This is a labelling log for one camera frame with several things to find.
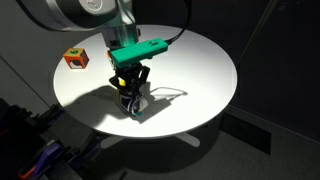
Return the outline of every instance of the small cube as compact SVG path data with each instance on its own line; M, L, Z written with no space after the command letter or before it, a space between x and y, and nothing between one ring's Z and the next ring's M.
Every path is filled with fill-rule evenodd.
M85 69L89 62L84 48L69 48L63 57L71 69Z

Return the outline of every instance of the table leg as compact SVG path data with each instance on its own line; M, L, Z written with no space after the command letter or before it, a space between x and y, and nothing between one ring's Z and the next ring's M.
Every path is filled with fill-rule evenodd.
M191 136L188 133L180 133L175 135L178 139L181 139L182 141L190 144L193 147L199 147L200 146L200 140L194 136Z
M114 144L122 141L124 139L124 137L120 137L120 136L111 136L111 137L108 137L104 140L101 141L100 143L100 147L102 149L107 149L111 146L113 146Z

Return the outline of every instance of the table top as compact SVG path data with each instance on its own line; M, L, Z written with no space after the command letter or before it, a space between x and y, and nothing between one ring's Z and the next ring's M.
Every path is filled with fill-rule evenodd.
M140 25L140 42L174 37L181 29ZM101 33L75 48L84 48L86 69L70 69L62 58L54 74L59 103L75 119L100 132L129 138L157 138L194 129L219 114L230 102L237 73L228 54L216 43L186 30L167 52L143 60L151 68L143 87L149 106L138 117L120 107L114 76Z

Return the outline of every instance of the white round table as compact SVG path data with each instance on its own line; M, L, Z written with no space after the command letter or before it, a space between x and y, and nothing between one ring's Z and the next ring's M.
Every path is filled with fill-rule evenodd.
M138 27L140 42L158 37L166 40L181 31L159 25ZM53 81L56 97L71 116L97 131L115 135L116 142L124 137L171 135L197 141L184 132L214 118L236 90L237 73L228 54L211 40L185 31L167 52L141 61L151 68L144 86L149 106L141 116L132 118L120 108L117 91L109 82L115 73L101 33L74 47L84 48L90 61L86 69L70 69L61 59Z

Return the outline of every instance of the orange cube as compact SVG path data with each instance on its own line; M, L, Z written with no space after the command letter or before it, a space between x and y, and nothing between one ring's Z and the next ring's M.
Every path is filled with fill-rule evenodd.
M89 62L84 48L69 48L63 57L71 69L85 69Z

